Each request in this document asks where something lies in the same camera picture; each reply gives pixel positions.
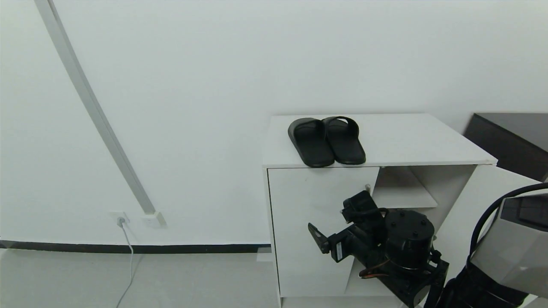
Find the slide sandal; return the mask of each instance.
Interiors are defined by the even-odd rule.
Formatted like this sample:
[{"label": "slide sandal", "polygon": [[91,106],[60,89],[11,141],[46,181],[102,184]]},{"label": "slide sandal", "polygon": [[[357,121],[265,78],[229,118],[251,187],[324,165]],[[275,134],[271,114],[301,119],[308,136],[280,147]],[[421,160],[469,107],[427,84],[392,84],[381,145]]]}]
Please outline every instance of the slide sandal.
[{"label": "slide sandal", "polygon": [[296,119],[287,129],[299,156],[307,166],[326,167],[335,162],[335,157],[326,139],[326,126],[314,118]]},{"label": "slide sandal", "polygon": [[366,162],[356,121],[347,117],[329,117],[323,119],[323,123],[326,125],[327,141],[339,163],[359,165]]}]

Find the cabinet top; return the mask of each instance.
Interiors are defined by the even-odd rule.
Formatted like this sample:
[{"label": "cabinet top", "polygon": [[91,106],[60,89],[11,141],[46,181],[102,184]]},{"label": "cabinet top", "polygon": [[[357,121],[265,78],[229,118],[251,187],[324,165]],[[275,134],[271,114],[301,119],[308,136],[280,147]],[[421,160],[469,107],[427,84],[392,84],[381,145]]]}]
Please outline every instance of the cabinet top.
[{"label": "cabinet top", "polygon": [[[308,168],[287,134],[298,118],[323,119],[332,115],[273,116],[265,139],[264,168]],[[342,115],[359,125],[359,140],[366,152],[359,166],[433,166],[496,164],[489,153],[427,113]],[[349,167],[335,162],[329,167]]]}]

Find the white cable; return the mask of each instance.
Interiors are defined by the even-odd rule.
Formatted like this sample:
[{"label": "white cable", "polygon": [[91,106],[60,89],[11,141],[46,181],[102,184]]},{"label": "white cable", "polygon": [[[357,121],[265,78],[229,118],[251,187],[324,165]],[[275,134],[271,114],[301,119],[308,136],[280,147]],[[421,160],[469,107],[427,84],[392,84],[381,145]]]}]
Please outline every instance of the white cable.
[{"label": "white cable", "polygon": [[129,287],[131,287],[133,283],[133,247],[129,243],[128,234],[125,232],[124,222],[125,222],[125,219],[123,219],[122,217],[119,217],[117,225],[120,228],[122,228],[122,231],[124,231],[125,240],[128,242],[128,246],[129,246],[129,249],[132,251],[132,255],[129,257],[129,284],[128,284],[128,287],[125,289],[124,293],[122,294],[122,296],[120,297],[118,304],[116,304],[116,308],[120,306],[122,299],[124,298],[126,292],[129,290]]}]

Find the cabinet door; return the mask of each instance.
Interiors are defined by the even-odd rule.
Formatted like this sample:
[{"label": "cabinet door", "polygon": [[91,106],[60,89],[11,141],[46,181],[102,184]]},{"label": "cabinet door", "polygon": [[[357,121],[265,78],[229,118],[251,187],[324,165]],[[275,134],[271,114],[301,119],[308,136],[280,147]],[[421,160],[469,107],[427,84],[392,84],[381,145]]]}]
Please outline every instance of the cabinet door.
[{"label": "cabinet door", "polygon": [[485,210],[504,194],[537,183],[495,166],[476,167],[434,241],[434,247],[442,253],[442,259],[449,262],[447,280],[457,276],[466,264],[470,238]]},{"label": "cabinet door", "polygon": [[343,201],[374,188],[379,168],[268,169],[273,237],[281,296],[344,295],[353,257],[322,254],[307,225],[326,236],[348,227]]}]

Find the gray floor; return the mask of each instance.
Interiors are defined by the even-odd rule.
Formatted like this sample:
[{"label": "gray floor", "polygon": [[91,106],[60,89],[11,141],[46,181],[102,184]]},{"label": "gray floor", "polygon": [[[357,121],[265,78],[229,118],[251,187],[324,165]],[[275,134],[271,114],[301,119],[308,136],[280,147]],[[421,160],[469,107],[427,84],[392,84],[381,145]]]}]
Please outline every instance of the gray floor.
[{"label": "gray floor", "polygon": [[[277,307],[274,270],[257,254],[136,255],[122,308]],[[2,308],[112,307],[129,255],[12,250],[0,260]]]}]

